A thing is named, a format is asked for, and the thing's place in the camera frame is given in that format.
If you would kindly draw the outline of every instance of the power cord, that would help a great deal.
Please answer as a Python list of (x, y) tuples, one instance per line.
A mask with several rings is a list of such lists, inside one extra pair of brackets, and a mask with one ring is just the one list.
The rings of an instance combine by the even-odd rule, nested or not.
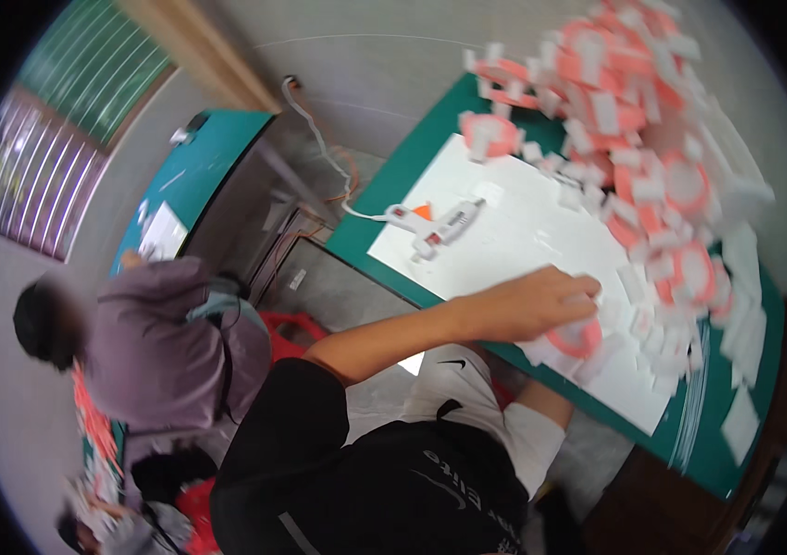
[(281, 87), (282, 95), (285, 97), (286, 101), (288, 101), (288, 104), (291, 105), (293, 108), (295, 108), (295, 111), (298, 112), (301, 115), (301, 117), (304, 117), (304, 119), (307, 120), (307, 123), (310, 125), (310, 130), (312, 130), (313, 135), (316, 136), (316, 142), (319, 143), (320, 145), (320, 152), (322, 154), (322, 157), (325, 158), (328, 161), (329, 165), (331, 165), (331, 167), (334, 168), (335, 171), (341, 174), (341, 176), (344, 178), (344, 182), (343, 182), (344, 194), (343, 194), (343, 198), (341, 198), (341, 208), (343, 208), (343, 211), (347, 212), (351, 216), (362, 217), (364, 219), (370, 219), (377, 222), (385, 221), (386, 218), (384, 216), (368, 216), (367, 214), (357, 212), (353, 208), (351, 208), (350, 196), (351, 194), (353, 194), (353, 191), (350, 188), (350, 183), (352, 181), (352, 177), (349, 173), (344, 171), (343, 168), (340, 165), (338, 165), (338, 163), (331, 156), (328, 155), (328, 150), (326, 149), (326, 141), (322, 139), (322, 133), (320, 133), (319, 128), (316, 127), (316, 122), (313, 120), (313, 116), (311, 116), (309, 112), (303, 109), (301, 105), (298, 104), (295, 101), (295, 99), (292, 97), (291, 91), (289, 90), (289, 83), (293, 83), (294, 80), (295, 80), (294, 77), (286, 77), (282, 81), (282, 87)]

